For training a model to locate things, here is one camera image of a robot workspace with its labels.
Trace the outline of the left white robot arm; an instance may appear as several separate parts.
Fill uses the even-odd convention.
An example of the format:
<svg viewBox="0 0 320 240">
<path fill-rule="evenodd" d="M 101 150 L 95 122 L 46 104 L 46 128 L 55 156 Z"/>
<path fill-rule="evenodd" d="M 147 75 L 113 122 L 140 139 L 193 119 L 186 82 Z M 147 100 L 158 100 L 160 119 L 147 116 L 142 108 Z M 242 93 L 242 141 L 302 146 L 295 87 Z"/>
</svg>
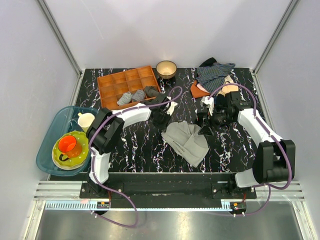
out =
<svg viewBox="0 0 320 240">
<path fill-rule="evenodd" d="M 169 113 L 171 98 L 159 94 L 151 100 L 144 100 L 134 106 L 121 110 L 102 108 L 90 124 L 86 137 L 91 152 L 91 170 L 87 177 L 90 192 L 97 198 L 108 193 L 105 183 L 109 179 L 109 160 L 118 144 L 124 128 L 150 120 L 154 127 L 164 131 L 171 118 Z"/>
</svg>

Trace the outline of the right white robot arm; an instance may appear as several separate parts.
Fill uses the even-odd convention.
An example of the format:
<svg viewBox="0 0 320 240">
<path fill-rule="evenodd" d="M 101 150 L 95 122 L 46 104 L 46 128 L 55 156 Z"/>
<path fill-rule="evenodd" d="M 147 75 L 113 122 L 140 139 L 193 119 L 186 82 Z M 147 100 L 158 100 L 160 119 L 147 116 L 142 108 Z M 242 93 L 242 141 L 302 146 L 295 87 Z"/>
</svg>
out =
<svg viewBox="0 0 320 240">
<path fill-rule="evenodd" d="M 225 102 L 218 105 L 214 97 L 201 99 L 208 110 L 197 113 L 198 133 L 212 136 L 219 127 L 238 123 L 257 147 L 252 168 L 231 175 L 227 183 L 228 195 L 236 199 L 245 189 L 263 185 L 277 190 L 288 188 L 295 175 L 294 142 L 276 134 L 258 113 L 257 104 L 242 100 L 239 92 L 230 92 L 224 99 Z"/>
</svg>

